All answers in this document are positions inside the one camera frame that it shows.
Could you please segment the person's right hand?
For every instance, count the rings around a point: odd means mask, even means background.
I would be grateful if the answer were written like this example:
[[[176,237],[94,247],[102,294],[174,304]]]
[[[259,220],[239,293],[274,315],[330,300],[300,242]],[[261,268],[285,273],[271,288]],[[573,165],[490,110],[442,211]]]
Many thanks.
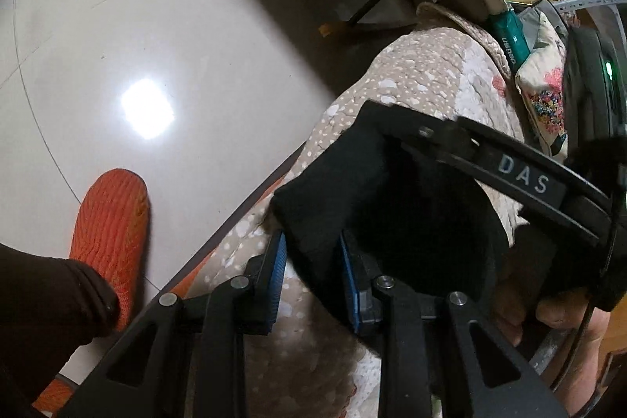
[[[522,342],[527,318],[537,319],[556,330],[575,330],[584,319],[588,300],[583,292],[540,296],[540,289],[548,278],[539,255],[534,255],[529,248],[511,247],[494,289],[491,318],[512,345]],[[593,312],[573,365],[556,390],[556,397],[571,415],[578,412],[595,391],[600,346],[609,322],[608,312],[600,309]]]

